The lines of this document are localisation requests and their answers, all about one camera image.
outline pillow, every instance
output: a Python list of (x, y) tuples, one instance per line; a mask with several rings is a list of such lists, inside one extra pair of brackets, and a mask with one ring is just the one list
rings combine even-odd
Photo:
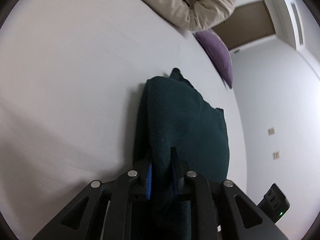
[(219, 75), (232, 88), (231, 57), (227, 46), (214, 31), (197, 32), (196, 40), (207, 53)]

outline green fabric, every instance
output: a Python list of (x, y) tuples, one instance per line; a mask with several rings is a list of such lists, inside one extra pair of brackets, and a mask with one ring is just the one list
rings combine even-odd
[(147, 81), (137, 118), (133, 161), (148, 150), (153, 157), (150, 212), (159, 231), (153, 230), (150, 239), (191, 238), (190, 203), (174, 201), (172, 192), (171, 147), (208, 180), (226, 179), (229, 147), (223, 110), (204, 101), (178, 69), (170, 78)]

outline wall switch plate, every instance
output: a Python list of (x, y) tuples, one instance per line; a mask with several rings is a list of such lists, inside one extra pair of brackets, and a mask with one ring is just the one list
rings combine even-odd
[(268, 135), (273, 135), (273, 134), (275, 134), (275, 133), (276, 133), (276, 130), (275, 130), (274, 127), (268, 129)]
[(273, 153), (273, 159), (276, 160), (276, 159), (279, 159), (279, 158), (280, 158), (280, 151), (274, 152)]

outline metal screw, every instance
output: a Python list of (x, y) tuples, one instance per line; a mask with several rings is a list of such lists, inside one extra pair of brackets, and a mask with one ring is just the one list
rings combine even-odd
[(187, 171), (187, 176), (190, 178), (194, 178), (197, 176), (197, 173), (195, 171)]
[(91, 187), (100, 187), (100, 181), (94, 180), (93, 182), (91, 182)]
[(223, 182), (223, 185), (225, 185), (226, 187), (233, 187), (233, 182), (227, 179)]
[(137, 175), (138, 175), (138, 172), (135, 171), (135, 170), (128, 171), (128, 176), (129, 176), (129, 177), (135, 177), (135, 176), (137, 176)]

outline mattress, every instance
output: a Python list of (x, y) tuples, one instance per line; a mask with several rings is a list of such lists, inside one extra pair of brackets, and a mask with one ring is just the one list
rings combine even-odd
[(240, 114), (190, 32), (141, 0), (20, 0), (0, 31), (0, 210), (32, 237), (85, 185), (131, 168), (143, 84), (178, 67), (224, 109), (228, 178), (246, 191)]

